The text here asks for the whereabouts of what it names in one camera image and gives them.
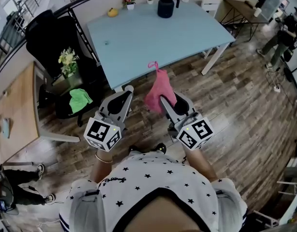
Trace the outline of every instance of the green cloth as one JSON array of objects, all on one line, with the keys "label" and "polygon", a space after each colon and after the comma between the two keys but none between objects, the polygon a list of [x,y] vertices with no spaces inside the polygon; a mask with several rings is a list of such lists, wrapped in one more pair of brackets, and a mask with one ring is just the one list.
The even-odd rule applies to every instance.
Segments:
[{"label": "green cloth", "polygon": [[78,111],[81,111],[87,105],[87,103],[90,104],[92,102],[92,99],[89,97],[87,92],[81,88],[71,90],[70,95],[72,98],[69,102],[69,105],[74,114]]}]

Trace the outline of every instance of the black chair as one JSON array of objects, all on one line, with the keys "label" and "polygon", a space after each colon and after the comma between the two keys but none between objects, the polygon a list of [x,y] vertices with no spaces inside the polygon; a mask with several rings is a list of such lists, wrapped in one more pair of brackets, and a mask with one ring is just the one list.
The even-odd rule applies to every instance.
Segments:
[{"label": "black chair", "polygon": [[43,65],[48,75],[56,80],[61,76],[62,64],[58,63],[59,56],[64,49],[69,47],[79,56],[77,60],[79,76],[81,82],[78,86],[70,87],[84,89],[93,100],[81,111],[72,114],[69,105],[71,96],[69,92],[62,92],[62,95],[48,89],[52,81],[48,81],[41,87],[39,92],[39,104],[47,104],[49,101],[55,102],[56,116],[61,119],[78,117],[78,125],[82,125],[82,114],[100,104],[103,97],[103,87],[101,81],[104,73],[101,68],[97,68],[96,62],[85,56],[79,44],[76,24],[71,16],[55,18],[51,10],[44,11],[34,18],[26,28],[26,48]]}]

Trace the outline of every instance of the star print shirt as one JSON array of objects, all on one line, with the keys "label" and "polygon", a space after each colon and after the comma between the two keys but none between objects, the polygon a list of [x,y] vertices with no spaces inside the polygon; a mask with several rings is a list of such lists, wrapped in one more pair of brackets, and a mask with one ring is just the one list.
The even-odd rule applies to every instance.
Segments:
[{"label": "star print shirt", "polygon": [[96,184],[73,182],[60,211],[65,231],[123,231],[158,196],[173,200],[203,232],[238,232],[247,205],[229,179],[212,183],[194,168],[160,152],[138,154],[121,162]]}]

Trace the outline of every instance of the yellow object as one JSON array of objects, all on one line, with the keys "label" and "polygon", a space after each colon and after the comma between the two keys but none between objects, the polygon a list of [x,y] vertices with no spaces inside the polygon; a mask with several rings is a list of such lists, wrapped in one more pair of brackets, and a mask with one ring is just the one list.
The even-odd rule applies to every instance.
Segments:
[{"label": "yellow object", "polygon": [[118,10],[117,9],[113,9],[111,8],[109,11],[108,11],[108,17],[115,17],[118,15]]}]

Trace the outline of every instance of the small plant pot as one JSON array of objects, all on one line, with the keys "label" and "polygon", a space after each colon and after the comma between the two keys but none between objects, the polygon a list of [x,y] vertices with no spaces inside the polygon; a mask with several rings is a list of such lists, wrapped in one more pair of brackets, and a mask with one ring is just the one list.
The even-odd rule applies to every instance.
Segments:
[{"label": "small plant pot", "polygon": [[127,9],[128,10],[133,10],[134,9],[134,4],[127,4]]}]

